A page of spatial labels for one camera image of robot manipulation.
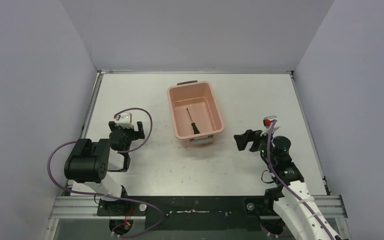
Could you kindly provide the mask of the black yellow screwdriver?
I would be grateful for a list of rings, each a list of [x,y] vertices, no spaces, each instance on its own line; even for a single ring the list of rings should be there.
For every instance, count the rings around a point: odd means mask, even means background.
[[[192,118],[192,116],[191,116],[191,113],[190,113],[189,109],[186,108],[186,111],[187,111],[188,117],[189,117],[190,122],[191,122],[191,127],[192,127],[192,129],[193,129],[193,133],[194,133],[195,135],[200,134],[200,131],[199,131],[198,127],[196,126],[196,123],[194,122],[194,120],[193,120],[193,118]]]

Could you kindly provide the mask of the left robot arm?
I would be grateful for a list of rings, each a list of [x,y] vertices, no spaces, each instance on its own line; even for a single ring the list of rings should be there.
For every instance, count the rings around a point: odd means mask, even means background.
[[[64,165],[68,180],[85,184],[95,193],[100,193],[97,214],[99,216],[124,216],[133,210],[132,203],[125,198],[126,188],[115,182],[110,172],[127,172],[131,157],[129,150],[133,141],[145,138],[142,122],[138,129],[131,123],[110,121],[110,134],[93,142],[89,138],[76,141]]]

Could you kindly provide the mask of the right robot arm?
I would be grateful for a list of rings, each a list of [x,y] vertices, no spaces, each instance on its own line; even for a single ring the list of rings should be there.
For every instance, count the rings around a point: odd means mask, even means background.
[[[252,143],[249,151],[258,152],[276,187],[265,191],[262,209],[280,217],[277,225],[263,227],[274,230],[287,228],[296,240],[340,240],[340,234],[328,223],[311,195],[303,175],[289,154],[291,141],[270,132],[247,130],[233,136],[239,151]]]

